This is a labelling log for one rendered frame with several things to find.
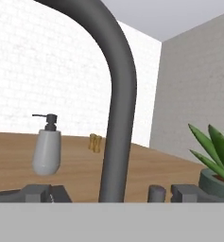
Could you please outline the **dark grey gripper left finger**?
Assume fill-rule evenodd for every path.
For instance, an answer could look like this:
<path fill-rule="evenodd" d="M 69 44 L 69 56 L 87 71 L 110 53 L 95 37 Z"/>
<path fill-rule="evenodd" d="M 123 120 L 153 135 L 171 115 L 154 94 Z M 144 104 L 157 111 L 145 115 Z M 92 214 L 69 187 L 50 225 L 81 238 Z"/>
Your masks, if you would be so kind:
<path fill-rule="evenodd" d="M 22 189 L 0 191 L 0 202 L 71 202 L 63 185 L 28 184 Z"/>

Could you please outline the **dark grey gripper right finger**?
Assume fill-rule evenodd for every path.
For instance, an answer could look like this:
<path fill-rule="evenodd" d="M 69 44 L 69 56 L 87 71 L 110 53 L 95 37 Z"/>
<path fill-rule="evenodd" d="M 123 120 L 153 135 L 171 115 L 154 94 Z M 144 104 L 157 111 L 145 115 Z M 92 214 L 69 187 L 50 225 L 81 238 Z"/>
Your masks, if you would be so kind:
<path fill-rule="evenodd" d="M 224 202 L 223 198 L 209 195 L 194 184 L 172 184 L 171 202 Z"/>

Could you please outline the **dark grey sink faucet spout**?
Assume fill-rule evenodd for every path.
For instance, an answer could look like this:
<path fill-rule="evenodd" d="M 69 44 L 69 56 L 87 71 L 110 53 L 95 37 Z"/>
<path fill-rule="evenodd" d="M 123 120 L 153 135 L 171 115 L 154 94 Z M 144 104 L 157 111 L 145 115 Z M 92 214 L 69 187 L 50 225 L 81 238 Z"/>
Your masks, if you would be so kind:
<path fill-rule="evenodd" d="M 137 94 L 136 69 L 125 34 L 101 0 L 35 1 L 80 24 L 94 38 L 106 58 L 112 97 L 98 200 L 122 202 Z"/>

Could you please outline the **green succulent in grey pot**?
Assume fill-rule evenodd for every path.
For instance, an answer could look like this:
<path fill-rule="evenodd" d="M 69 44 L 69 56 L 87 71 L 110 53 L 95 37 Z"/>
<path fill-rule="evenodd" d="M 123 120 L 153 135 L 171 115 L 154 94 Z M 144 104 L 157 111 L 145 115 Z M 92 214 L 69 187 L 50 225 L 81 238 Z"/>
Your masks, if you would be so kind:
<path fill-rule="evenodd" d="M 209 155 L 206 157 L 193 149 L 190 150 L 197 159 L 206 165 L 206 168 L 200 171 L 198 187 L 207 195 L 224 199 L 224 134 L 211 124 L 208 125 L 209 135 L 204 134 L 192 124 L 189 124 L 188 127 Z"/>

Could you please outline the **white soap dispenser black pump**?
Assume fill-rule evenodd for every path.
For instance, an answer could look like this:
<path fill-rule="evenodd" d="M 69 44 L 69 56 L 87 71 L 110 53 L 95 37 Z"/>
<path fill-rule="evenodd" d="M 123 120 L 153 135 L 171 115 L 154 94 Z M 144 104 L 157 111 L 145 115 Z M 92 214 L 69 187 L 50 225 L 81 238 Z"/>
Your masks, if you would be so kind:
<path fill-rule="evenodd" d="M 57 130 L 58 117 L 53 114 L 40 114 L 45 118 L 45 127 L 39 130 L 32 158 L 34 172 L 41 176 L 55 174 L 60 168 L 61 132 Z"/>

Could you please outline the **small yellow-brown object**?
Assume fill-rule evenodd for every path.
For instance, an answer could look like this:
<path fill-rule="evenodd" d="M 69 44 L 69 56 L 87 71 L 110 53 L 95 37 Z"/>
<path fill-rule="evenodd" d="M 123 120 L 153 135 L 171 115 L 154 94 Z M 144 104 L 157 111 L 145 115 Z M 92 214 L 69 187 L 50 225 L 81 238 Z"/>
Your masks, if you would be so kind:
<path fill-rule="evenodd" d="M 100 135 L 91 133 L 88 149 L 92 150 L 94 153 L 99 153 L 100 146 L 101 146 L 101 140 L 102 140 L 102 137 Z"/>

